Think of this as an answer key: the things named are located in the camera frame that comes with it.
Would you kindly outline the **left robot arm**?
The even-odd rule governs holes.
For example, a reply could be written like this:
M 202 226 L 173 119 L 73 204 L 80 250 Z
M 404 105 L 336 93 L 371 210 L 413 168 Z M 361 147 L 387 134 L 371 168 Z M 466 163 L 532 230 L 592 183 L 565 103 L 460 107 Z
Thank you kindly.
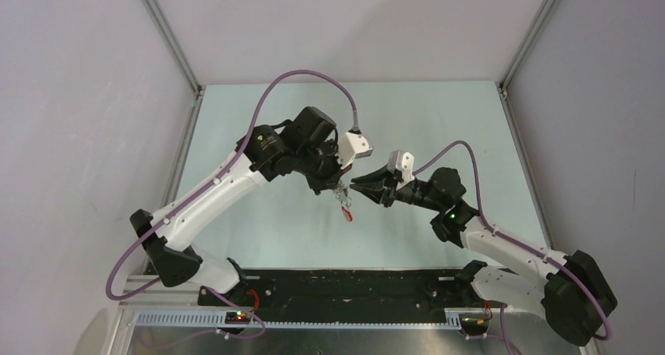
M 335 189 L 349 170 L 362 136 L 341 134 L 316 107 L 305 107 L 293 120 L 258 125 L 238 141 L 235 152 L 180 199 L 150 213 L 139 209 L 130 222 L 166 287 L 186 282 L 207 285 L 229 305 L 248 295 L 232 261 L 197 253 L 193 240 L 237 200 L 279 176 L 297 172 L 316 193 Z

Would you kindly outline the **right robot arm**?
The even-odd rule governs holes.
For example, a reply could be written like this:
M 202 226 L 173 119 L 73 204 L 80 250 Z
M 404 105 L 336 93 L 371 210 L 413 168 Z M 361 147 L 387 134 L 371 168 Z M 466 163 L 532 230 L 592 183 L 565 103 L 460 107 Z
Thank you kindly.
M 463 199 L 458 171 L 438 168 L 429 180 L 406 181 L 383 167 L 351 180 L 351 189 L 384 207 L 396 201 L 433 210 L 436 237 L 480 253 L 508 269 L 501 272 L 472 261 L 458 274 L 457 299 L 465 306 L 490 300 L 543 318 L 565 341 L 584 347 L 598 337 L 618 301 L 596 260 L 577 250 L 571 255 L 533 243 L 491 224 Z

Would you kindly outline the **red-handled metal key holder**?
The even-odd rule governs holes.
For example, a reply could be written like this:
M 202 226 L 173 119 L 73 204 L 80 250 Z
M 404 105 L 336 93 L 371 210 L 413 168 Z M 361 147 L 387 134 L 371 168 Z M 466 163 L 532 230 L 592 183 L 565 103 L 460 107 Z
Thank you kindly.
M 338 183 L 334 188 L 333 193 L 336 197 L 336 200 L 340 203 L 341 212 L 345 220 L 349 223 L 352 223 L 354 218 L 351 213 L 351 199 L 348 197 L 347 186 L 343 183 Z

